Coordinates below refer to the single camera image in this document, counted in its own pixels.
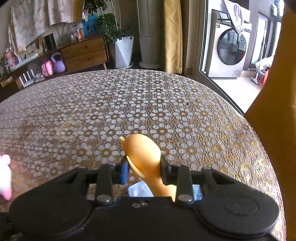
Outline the yellow rubber duck toy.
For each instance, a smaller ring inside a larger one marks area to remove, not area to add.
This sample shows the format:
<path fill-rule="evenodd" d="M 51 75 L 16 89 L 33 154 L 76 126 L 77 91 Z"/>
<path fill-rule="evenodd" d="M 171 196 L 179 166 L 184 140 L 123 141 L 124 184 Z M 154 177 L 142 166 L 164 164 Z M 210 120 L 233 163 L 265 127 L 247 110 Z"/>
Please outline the yellow rubber duck toy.
<path fill-rule="evenodd" d="M 175 201 L 177 187 L 163 184 L 161 178 L 161 150 L 157 144 L 138 133 L 119 139 L 131 169 L 148 185 L 152 194 L 156 197 L 171 197 Z"/>

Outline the blue wet wipe packet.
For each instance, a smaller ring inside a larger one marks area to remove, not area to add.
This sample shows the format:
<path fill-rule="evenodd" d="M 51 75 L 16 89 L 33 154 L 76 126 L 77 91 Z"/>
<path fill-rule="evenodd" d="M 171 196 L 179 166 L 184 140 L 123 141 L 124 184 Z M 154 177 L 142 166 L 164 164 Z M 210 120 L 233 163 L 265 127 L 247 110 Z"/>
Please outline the blue wet wipe packet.
<path fill-rule="evenodd" d="M 193 193 L 195 201 L 202 199 L 202 192 L 200 185 L 193 185 Z M 128 195 L 130 197 L 153 197 L 151 190 L 144 181 L 139 181 L 128 188 Z"/>

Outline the gold lace tablecloth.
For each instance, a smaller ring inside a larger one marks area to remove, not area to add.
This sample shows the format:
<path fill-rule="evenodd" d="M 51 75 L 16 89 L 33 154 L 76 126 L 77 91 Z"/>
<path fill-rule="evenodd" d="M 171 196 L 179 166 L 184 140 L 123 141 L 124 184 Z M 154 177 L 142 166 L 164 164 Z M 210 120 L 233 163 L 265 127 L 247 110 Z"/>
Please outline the gold lace tablecloth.
<path fill-rule="evenodd" d="M 126 156 L 119 137 L 153 140 L 185 165 L 202 199 L 130 197 L 130 167 L 114 203 L 95 200 L 97 173 Z M 285 240 L 278 180 L 258 135 L 227 101 L 189 78 L 100 70 L 34 84 L 1 103 L 1 153 L 11 201 L 1 240 Z"/>

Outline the yellow chair back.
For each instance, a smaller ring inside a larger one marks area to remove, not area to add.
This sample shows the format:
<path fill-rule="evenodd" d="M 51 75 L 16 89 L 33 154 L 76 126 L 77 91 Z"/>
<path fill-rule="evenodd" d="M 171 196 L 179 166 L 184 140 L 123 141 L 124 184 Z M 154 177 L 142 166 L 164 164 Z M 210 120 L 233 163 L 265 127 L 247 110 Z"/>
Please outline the yellow chair back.
<path fill-rule="evenodd" d="M 295 1 L 285 1 L 273 64 L 245 118 L 271 160 L 282 193 L 287 240 L 295 240 Z"/>

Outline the white pink plush bunny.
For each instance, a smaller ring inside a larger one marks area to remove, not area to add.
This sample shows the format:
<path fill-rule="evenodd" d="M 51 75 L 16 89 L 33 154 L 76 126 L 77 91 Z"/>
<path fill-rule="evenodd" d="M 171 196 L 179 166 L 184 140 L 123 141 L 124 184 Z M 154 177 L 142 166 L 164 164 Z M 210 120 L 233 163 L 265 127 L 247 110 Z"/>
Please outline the white pink plush bunny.
<path fill-rule="evenodd" d="M 10 200 L 12 196 L 11 190 L 11 169 L 9 167 L 11 158 L 9 155 L 1 155 L 0 160 L 0 190 L 1 196 L 5 200 Z"/>

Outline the purple kettlebell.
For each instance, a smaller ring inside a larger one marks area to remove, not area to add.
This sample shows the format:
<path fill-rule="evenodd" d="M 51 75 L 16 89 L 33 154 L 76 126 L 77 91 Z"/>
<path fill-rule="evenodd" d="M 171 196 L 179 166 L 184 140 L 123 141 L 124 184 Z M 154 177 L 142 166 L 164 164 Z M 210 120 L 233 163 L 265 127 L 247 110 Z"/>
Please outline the purple kettlebell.
<path fill-rule="evenodd" d="M 54 72 L 55 73 L 62 73 L 64 71 L 66 71 L 66 66 L 63 62 L 63 57 L 60 52 L 56 52 L 56 53 L 52 54 L 51 60 L 54 65 Z"/>

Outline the wooden drawer cabinet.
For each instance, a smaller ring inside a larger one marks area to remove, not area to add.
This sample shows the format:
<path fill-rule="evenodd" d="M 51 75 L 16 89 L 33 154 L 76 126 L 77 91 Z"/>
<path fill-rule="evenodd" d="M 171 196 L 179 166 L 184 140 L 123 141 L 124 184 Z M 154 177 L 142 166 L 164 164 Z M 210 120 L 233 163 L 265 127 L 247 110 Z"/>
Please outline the wooden drawer cabinet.
<path fill-rule="evenodd" d="M 61 53 L 68 72 L 92 68 L 103 65 L 109 61 L 105 37 L 87 37 L 81 41 L 67 45 L 61 49 Z"/>

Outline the pink toy case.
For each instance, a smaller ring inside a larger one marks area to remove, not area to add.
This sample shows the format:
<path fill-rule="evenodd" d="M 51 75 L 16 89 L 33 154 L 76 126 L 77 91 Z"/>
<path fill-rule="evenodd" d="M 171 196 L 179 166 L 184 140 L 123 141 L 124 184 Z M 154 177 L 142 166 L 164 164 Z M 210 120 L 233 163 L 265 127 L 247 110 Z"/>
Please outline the pink toy case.
<path fill-rule="evenodd" d="M 54 73 L 53 62 L 51 60 L 45 61 L 44 64 L 42 64 L 41 68 L 42 68 L 42 73 L 45 77 L 52 76 Z"/>

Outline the potted green plant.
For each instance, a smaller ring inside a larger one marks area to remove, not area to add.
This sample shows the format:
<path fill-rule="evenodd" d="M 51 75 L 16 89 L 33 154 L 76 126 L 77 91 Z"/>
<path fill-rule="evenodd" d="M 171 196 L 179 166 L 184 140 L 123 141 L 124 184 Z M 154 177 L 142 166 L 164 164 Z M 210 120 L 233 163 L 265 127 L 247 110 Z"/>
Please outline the potted green plant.
<path fill-rule="evenodd" d="M 96 13 L 98 23 L 103 27 L 105 41 L 109 47 L 114 67 L 127 69 L 132 66 L 134 36 L 121 27 L 119 1 L 85 1 L 84 10 L 90 15 Z"/>

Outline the white front-load washing machine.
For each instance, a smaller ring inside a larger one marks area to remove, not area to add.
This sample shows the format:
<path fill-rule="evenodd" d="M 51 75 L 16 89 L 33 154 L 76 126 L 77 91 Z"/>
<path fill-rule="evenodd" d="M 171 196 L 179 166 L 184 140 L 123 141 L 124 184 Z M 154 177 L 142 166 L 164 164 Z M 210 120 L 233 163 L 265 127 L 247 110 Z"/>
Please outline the white front-load washing machine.
<path fill-rule="evenodd" d="M 205 72 L 210 78 L 237 78 L 245 63 L 252 24 L 244 21 L 238 34 L 230 15 L 212 10 L 211 29 Z"/>

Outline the gold curtain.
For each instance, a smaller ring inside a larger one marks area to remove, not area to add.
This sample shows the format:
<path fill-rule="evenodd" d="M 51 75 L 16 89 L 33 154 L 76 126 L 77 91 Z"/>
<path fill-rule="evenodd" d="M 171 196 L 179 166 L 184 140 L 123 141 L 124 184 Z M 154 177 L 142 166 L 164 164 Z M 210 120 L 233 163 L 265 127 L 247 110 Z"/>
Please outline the gold curtain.
<path fill-rule="evenodd" d="M 163 69 L 181 74 L 183 71 L 183 31 L 181 1 L 163 1 Z"/>

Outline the floral draped cloth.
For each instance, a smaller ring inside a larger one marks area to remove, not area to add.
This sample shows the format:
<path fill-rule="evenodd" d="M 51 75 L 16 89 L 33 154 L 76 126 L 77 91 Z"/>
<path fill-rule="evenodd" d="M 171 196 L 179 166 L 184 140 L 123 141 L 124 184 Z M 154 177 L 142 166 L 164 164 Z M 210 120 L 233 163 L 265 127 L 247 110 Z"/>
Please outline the floral draped cloth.
<path fill-rule="evenodd" d="M 8 42 L 22 53 L 37 37 L 59 23 L 83 19 L 84 1 L 15 1 L 11 5 Z"/>

